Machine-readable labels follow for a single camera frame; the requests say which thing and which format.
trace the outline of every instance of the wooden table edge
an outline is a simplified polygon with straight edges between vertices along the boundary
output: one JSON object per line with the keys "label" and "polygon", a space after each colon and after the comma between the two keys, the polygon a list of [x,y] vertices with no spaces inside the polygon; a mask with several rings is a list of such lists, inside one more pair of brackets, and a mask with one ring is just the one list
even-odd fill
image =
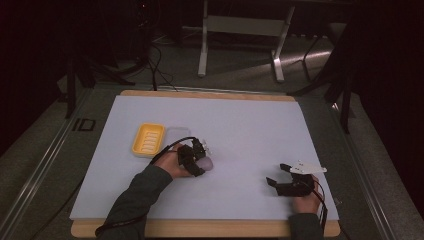
{"label": "wooden table edge", "polygon": [[[71,233],[78,238],[93,238],[104,220],[75,220]],[[324,236],[340,234],[338,220],[326,223]],[[146,237],[288,237],[290,225],[283,220],[147,220]]]}
{"label": "wooden table edge", "polygon": [[121,96],[145,96],[145,97],[173,97],[173,98],[204,98],[204,99],[228,99],[228,100],[258,100],[258,101],[286,101],[295,102],[292,96],[267,95],[250,93],[212,93],[212,92],[171,92],[171,91],[141,91],[124,90]]}

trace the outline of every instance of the table leg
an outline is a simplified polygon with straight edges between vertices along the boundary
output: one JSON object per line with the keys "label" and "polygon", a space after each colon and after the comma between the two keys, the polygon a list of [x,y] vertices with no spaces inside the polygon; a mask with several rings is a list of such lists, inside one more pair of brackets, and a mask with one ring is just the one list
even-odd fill
{"label": "table leg", "polygon": [[283,48],[284,45],[284,41],[286,40],[287,37],[287,32],[289,30],[290,27],[290,22],[291,19],[293,17],[293,13],[294,13],[294,9],[295,7],[290,7],[289,12],[286,16],[286,19],[284,21],[284,25],[283,28],[281,29],[281,34],[280,34],[280,39],[278,41],[278,46],[277,49],[271,52],[272,54],[272,64],[274,67],[274,71],[275,71],[275,77],[277,82],[283,82],[284,81],[284,75],[283,75],[283,70],[281,69],[281,61],[280,61],[280,54],[281,54],[281,49]]}
{"label": "table leg", "polygon": [[202,27],[202,50],[200,52],[199,77],[206,76],[206,65],[208,60],[208,0],[203,1],[203,27]]}

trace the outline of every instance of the dark background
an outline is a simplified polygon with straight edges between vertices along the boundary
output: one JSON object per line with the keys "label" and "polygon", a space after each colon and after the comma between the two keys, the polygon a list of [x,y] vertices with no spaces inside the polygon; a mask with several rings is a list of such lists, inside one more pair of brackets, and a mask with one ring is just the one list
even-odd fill
{"label": "dark background", "polygon": [[[226,2],[212,2],[210,10],[223,11],[222,5]],[[72,42],[96,61],[114,65],[116,59],[134,60],[146,54],[148,40],[137,31],[140,21],[147,19],[149,24],[157,24],[177,41],[181,37],[179,26],[201,26],[201,1],[162,0],[161,3],[162,15],[156,19],[157,16],[150,16],[152,12],[147,10],[144,15],[137,15],[136,3],[132,0],[2,1],[0,154],[60,96],[56,82],[65,74],[69,57],[64,50],[64,42],[69,39],[64,36],[73,36]],[[423,216],[424,88],[421,82],[424,66],[421,59],[424,56],[424,8],[415,1],[377,1],[374,6],[373,14],[362,23],[364,26],[370,23],[372,28],[352,39],[356,42],[360,38],[360,44],[368,44],[359,61],[353,89],[360,95]],[[255,17],[261,17],[262,13],[281,15],[282,9],[267,5],[262,8],[235,13]],[[290,31],[307,36],[314,34],[313,25],[319,16],[313,13],[317,12],[320,11],[314,8],[297,8]],[[336,15],[336,19],[345,18],[343,14]]]}

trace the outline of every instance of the white paper sheet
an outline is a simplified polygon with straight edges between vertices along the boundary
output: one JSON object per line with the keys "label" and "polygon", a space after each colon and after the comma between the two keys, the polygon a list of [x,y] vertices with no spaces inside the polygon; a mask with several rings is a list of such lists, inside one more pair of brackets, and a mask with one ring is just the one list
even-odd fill
{"label": "white paper sheet", "polygon": [[[214,169],[174,180],[151,208],[151,219],[285,220],[291,198],[277,196],[266,177],[290,182],[280,163],[320,165],[297,102],[117,96],[70,218],[106,218],[149,159],[132,154],[143,122],[187,127],[205,139]],[[338,219],[325,179],[328,220]]]}

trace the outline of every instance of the yellow tray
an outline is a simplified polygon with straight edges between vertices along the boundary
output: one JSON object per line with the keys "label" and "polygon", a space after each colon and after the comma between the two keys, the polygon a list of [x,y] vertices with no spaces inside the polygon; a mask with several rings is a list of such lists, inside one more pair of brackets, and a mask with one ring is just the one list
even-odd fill
{"label": "yellow tray", "polygon": [[165,127],[157,123],[143,123],[135,136],[132,151],[138,157],[153,158],[160,150]]}

